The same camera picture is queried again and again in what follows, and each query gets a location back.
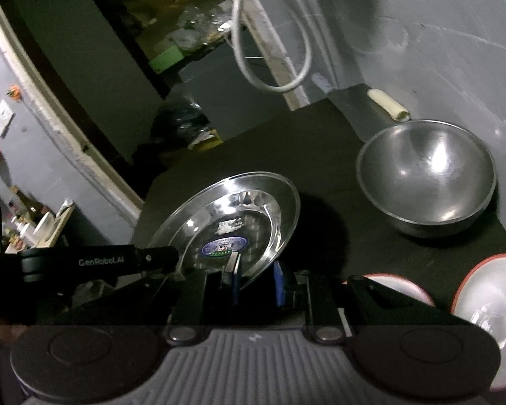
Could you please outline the steel plate with blue sticker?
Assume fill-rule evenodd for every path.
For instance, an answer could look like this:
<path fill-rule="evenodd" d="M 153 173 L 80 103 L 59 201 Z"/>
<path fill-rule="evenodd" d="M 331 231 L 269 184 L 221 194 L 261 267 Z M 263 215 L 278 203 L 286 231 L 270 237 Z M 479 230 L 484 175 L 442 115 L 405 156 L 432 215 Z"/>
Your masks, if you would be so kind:
<path fill-rule="evenodd" d="M 254 278 L 279 254 L 283 236 L 280 205 L 266 192 L 223 196 L 191 216 L 173 245 L 181 252 L 180 272 L 222 271 L 233 251 L 243 275 Z"/>

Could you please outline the steel plate without sticker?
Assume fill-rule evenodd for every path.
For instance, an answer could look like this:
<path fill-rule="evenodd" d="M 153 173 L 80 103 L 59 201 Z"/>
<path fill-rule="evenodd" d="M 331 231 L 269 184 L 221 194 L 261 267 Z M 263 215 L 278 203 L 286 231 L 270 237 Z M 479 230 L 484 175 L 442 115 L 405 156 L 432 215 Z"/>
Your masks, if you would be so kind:
<path fill-rule="evenodd" d="M 182 203 L 153 234 L 151 248 L 172 246 L 176 272 L 222 271 L 240 255 L 243 287 L 276 261 L 297 227 L 301 198 L 281 174 L 253 171 L 212 184 Z"/>

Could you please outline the white bowl red rim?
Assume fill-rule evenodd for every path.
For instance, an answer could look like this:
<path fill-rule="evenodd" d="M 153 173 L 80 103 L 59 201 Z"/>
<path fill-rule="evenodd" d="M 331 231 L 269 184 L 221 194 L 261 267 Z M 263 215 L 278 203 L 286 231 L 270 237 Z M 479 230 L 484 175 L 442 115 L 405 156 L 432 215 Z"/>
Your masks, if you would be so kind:
<path fill-rule="evenodd" d="M 348 286 L 349 280 L 345 280 L 341 285 L 341 292 L 356 303 L 383 306 L 394 300 L 390 291 L 395 291 L 404 296 L 410 297 L 420 303 L 428 306 L 435 306 L 429 294 L 418 284 L 402 276 L 392 273 L 367 273 L 364 278 L 373 282 L 373 288 L 367 286 L 365 289 L 356 289 Z"/>
<path fill-rule="evenodd" d="M 501 363 L 490 390 L 506 390 L 506 253 L 479 262 L 467 273 L 453 298 L 451 313 L 495 339 Z"/>

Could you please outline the deep steel mixing bowl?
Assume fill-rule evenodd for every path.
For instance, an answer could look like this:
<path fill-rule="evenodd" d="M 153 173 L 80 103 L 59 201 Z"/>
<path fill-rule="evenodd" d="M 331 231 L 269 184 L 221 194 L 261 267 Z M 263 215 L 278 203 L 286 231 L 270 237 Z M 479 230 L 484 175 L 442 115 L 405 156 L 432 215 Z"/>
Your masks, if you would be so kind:
<path fill-rule="evenodd" d="M 398 231 L 420 238 L 467 230 L 490 205 L 497 185 L 485 143 L 436 120 L 406 121 L 375 134 L 356 158 L 356 177 Z"/>

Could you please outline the yellow bin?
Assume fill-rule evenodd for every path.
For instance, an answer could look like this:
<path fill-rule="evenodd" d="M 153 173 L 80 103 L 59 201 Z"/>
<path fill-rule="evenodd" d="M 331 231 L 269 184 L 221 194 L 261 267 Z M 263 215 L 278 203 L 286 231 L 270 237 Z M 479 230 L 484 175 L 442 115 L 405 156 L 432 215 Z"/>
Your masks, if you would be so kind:
<path fill-rule="evenodd" d="M 202 153 L 217 147 L 224 141 L 215 129 L 202 131 L 194 140 L 188 145 L 188 150 L 192 152 Z"/>

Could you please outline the black garbage bag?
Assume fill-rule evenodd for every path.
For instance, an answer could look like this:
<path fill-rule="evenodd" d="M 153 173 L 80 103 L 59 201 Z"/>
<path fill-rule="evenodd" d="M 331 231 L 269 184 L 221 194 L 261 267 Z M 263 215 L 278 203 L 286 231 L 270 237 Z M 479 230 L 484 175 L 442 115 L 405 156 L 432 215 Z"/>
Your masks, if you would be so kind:
<path fill-rule="evenodd" d="M 158 108 L 150 128 L 150 139 L 188 144 L 209 127 L 210 121 L 200 105 L 181 98 L 163 103 Z"/>

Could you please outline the dark grey cabinet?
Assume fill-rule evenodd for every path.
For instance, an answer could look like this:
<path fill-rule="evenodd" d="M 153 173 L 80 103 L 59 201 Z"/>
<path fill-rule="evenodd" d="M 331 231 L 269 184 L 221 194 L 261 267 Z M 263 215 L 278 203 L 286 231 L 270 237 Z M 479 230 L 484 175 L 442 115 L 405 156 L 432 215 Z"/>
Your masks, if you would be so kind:
<path fill-rule="evenodd" d="M 187 59 L 178 70 L 181 91 L 197 103 L 227 140 L 289 111 L 281 95 L 251 86 L 225 42 L 200 59 Z"/>

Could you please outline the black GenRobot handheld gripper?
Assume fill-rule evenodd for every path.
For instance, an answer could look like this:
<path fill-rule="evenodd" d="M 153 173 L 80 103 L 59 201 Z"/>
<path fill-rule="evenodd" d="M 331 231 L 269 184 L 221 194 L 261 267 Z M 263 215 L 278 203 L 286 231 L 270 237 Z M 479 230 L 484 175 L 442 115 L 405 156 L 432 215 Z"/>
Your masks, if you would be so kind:
<path fill-rule="evenodd" d="M 175 247 L 129 245 L 2 248 L 0 205 L 0 325 L 38 324 L 70 305 L 77 286 L 146 273 L 168 274 L 179 260 Z"/>

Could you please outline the wooden side shelf table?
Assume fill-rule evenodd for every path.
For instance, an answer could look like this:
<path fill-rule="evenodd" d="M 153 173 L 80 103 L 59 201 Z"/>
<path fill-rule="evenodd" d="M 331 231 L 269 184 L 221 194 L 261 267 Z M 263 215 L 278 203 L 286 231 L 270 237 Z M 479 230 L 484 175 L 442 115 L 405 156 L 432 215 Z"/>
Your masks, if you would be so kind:
<path fill-rule="evenodd" d="M 28 222 L 15 220 L 13 224 L 16 231 L 13 232 L 5 252 L 13 254 L 27 249 L 42 249 L 55 246 L 65 225 L 67 224 L 67 221 L 72 216 L 75 209 L 76 205 L 72 204 L 58 213 L 58 216 L 55 218 L 54 231 L 45 240 L 38 239 L 34 236 L 33 231 L 36 226 Z"/>

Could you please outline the white ceramic bowl on shelf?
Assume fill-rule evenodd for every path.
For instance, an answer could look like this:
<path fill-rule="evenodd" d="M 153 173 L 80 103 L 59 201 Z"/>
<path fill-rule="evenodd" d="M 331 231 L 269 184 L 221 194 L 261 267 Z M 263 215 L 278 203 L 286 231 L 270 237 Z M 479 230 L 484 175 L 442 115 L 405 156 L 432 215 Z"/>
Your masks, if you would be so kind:
<path fill-rule="evenodd" d="M 35 227 L 33 234 L 38 239 L 47 239 L 54 231 L 55 228 L 55 216 L 51 211 L 48 211 L 43 215 L 40 222 Z"/>

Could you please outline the dark glass bottle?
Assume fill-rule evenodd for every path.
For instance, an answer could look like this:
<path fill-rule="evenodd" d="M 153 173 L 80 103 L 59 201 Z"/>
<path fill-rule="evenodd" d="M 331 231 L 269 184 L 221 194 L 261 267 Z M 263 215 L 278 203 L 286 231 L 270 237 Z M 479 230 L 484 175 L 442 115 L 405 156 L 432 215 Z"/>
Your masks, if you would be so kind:
<path fill-rule="evenodd" d="M 17 196 L 19 201 L 23 203 L 23 206 L 26 207 L 30 219 L 34 223 L 39 222 L 47 212 L 48 210 L 47 206 L 25 195 L 23 191 L 21 191 L 20 188 L 17 186 L 11 186 L 10 190 L 14 195 Z"/>

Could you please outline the green box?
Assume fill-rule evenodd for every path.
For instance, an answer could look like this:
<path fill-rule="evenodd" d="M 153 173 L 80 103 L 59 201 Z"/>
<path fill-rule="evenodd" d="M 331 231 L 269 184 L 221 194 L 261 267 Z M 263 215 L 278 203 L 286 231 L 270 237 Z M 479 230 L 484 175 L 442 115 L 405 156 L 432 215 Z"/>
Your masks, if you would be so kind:
<path fill-rule="evenodd" d="M 176 45 L 163 50 L 156 58 L 152 59 L 149 64 L 150 67 L 158 74 L 171 68 L 174 64 L 178 63 L 184 58 L 181 49 Z"/>

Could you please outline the white wall switch plate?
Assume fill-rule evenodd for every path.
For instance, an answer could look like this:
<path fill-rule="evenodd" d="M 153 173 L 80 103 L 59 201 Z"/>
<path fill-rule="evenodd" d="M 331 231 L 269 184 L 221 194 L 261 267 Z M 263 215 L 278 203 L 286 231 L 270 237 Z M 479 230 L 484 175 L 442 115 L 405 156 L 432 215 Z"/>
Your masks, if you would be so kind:
<path fill-rule="evenodd" d="M 0 138 L 4 137 L 14 117 L 14 112 L 5 100 L 0 102 Z"/>

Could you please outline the orange wall hook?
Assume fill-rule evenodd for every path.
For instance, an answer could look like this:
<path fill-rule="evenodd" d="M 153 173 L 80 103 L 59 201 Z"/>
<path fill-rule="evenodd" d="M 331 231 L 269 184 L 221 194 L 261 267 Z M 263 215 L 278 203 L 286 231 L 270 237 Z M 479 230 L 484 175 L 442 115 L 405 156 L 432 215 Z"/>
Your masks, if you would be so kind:
<path fill-rule="evenodd" d="M 16 102 L 19 102 L 23 98 L 21 88 L 15 84 L 10 85 L 7 95 Z"/>

